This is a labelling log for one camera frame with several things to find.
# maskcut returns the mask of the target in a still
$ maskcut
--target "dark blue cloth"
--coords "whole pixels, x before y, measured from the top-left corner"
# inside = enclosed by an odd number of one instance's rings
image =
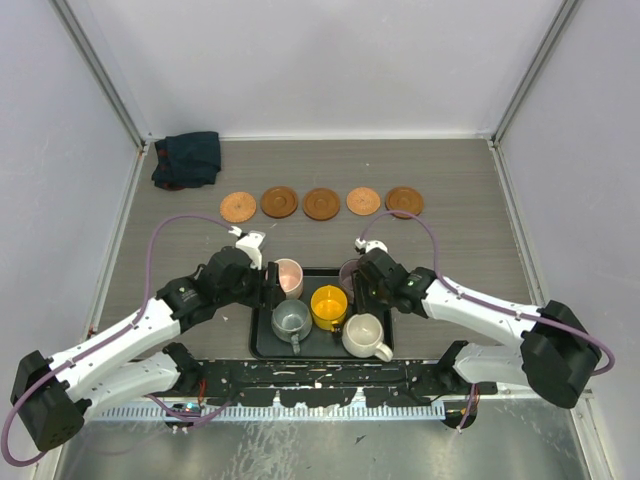
[[[151,180],[165,190],[199,188],[216,183],[222,168],[216,132],[194,132],[167,137],[155,144],[158,166]]]

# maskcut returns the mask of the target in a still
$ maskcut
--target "brown coaster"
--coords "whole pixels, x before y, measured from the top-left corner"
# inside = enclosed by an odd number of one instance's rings
[[[272,218],[285,218],[298,208],[298,196],[289,187],[272,187],[262,195],[260,208]]]
[[[371,215],[380,208],[380,196],[368,187],[356,188],[347,195],[347,207],[356,215]]]
[[[420,215],[424,208],[424,200],[422,195],[411,187],[396,187],[387,193],[385,205],[387,210],[404,210],[414,215]],[[411,218],[406,215],[393,214],[393,216],[403,219]]]
[[[235,192],[227,195],[220,204],[220,215],[227,222],[242,223],[256,213],[256,199],[247,192]]]
[[[340,211],[340,197],[328,188],[314,188],[304,196],[302,208],[314,220],[329,220]]]

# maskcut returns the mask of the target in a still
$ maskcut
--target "yellow mug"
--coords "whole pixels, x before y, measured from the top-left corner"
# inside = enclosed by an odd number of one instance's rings
[[[311,297],[311,315],[315,324],[323,330],[333,331],[344,323],[347,316],[347,296],[333,285],[317,289]]]

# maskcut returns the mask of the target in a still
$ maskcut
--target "floor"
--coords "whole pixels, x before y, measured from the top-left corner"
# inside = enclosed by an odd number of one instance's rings
[[[157,420],[91,422],[55,479],[590,478],[569,412],[541,400],[484,399],[462,435],[420,419],[214,421],[169,432]]]
[[[340,266],[354,257],[353,242],[368,223],[344,203],[359,186],[381,197],[398,185],[420,191],[422,214],[442,247],[446,275],[461,284],[516,302],[529,302],[518,251],[507,218],[493,159],[483,140],[381,141],[249,141],[224,142],[223,170],[217,183],[201,189],[167,192],[150,177],[157,158],[152,148],[142,169],[117,264],[105,302],[100,329],[135,310],[143,291],[144,252],[153,228],[165,217],[197,212],[219,215],[220,201],[234,191],[256,200],[274,185],[294,188],[300,199],[314,187],[330,187],[342,198],[340,213],[315,222],[300,207],[291,217],[274,220],[261,211],[242,228],[267,232],[266,260],[289,257],[307,267]],[[432,265],[428,237],[411,221],[382,219],[372,231],[396,261],[408,269]],[[168,226],[154,252],[154,291],[199,263],[232,237],[215,225],[184,220]],[[250,312],[229,306],[212,321],[180,338],[196,358],[250,358]],[[396,358],[437,358],[453,340],[487,343],[453,324],[394,314]]]

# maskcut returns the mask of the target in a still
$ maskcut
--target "robotic arm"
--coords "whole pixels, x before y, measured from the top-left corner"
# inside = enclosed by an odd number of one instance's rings
[[[379,241],[356,240],[356,249],[363,253],[358,271],[369,295],[379,302],[402,313],[462,325],[501,344],[455,342],[440,361],[441,381],[527,385],[554,405],[576,405],[601,352],[582,338],[542,323],[548,319],[586,333],[567,306],[555,301],[545,307],[506,302],[446,277],[444,283],[427,268],[407,272]]]
[[[225,305],[271,309],[284,300],[277,265],[270,262],[267,269],[262,268],[265,234],[243,235],[237,227],[231,233],[239,237],[235,247],[224,247],[192,275],[167,283],[147,302],[137,323],[132,322],[139,311],[48,359],[35,351],[20,361],[11,394],[14,405],[38,379],[72,362],[36,390],[18,412],[40,451],[63,444],[86,420],[104,410],[153,392],[173,389],[186,395],[200,381],[200,364],[179,343],[141,362],[123,365],[145,350],[211,319]],[[73,363],[79,354],[114,335],[117,341]]]

